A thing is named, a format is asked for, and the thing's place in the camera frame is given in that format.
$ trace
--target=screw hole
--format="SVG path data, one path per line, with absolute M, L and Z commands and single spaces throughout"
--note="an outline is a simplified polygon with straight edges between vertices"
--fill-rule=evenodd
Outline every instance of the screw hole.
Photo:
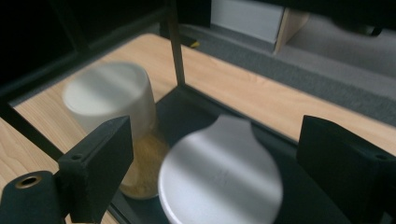
M 41 181 L 40 175 L 32 175 L 24 178 L 23 180 L 19 181 L 15 187 L 17 189 L 28 189 Z
M 380 159 L 380 160 L 383 160 L 383 161 L 387 159 L 387 157 L 384 156 L 384 155 L 376 155 L 376 157 L 377 157 L 378 159 Z
M 72 160 L 73 160 L 73 161 L 78 161 L 78 160 L 81 159 L 81 158 L 82 158 L 82 155 L 81 155 L 81 154 L 77 154 L 77 155 L 72 156 Z

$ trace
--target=white panel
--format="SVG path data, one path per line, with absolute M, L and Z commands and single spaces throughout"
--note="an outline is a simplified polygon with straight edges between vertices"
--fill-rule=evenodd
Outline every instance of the white panel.
M 275 43 L 283 7 L 244 0 L 212 0 L 211 22 Z

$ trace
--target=light wood tabletop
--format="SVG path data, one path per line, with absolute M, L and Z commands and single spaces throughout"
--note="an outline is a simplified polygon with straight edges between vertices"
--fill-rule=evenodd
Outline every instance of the light wood tabletop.
M 183 48 L 182 52 L 187 84 L 296 141 L 303 116 L 311 115 L 334 121 L 396 155 L 394 127 L 196 50 Z M 155 101 L 177 84 L 170 42 L 156 35 L 141 35 L 87 67 L 112 61 L 142 65 L 148 72 Z M 63 152 L 86 136 L 62 100 L 64 86 L 76 75 L 16 106 L 18 112 Z M 55 161 L 2 119 L 0 130 L 0 189 L 29 172 L 58 170 Z M 106 214 L 103 223 L 114 222 L 111 215 Z

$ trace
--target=black tray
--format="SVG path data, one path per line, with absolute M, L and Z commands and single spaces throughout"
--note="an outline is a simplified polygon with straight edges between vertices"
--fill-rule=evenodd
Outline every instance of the black tray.
M 170 147 L 183 136 L 211 125 L 220 114 L 248 119 L 282 176 L 283 202 L 276 223 L 349 223 L 343 213 L 296 162 L 297 142 L 183 85 L 157 104 L 160 129 Z M 109 206 L 119 223 L 168 223 L 158 197 L 137 201 L 120 192 Z

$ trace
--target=gray floor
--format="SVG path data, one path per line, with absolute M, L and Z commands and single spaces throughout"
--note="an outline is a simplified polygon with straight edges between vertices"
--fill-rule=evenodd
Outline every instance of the gray floor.
M 214 29 L 181 26 L 180 32 L 196 38 L 201 52 L 396 126 L 393 32 L 357 35 L 311 17 L 277 55 Z

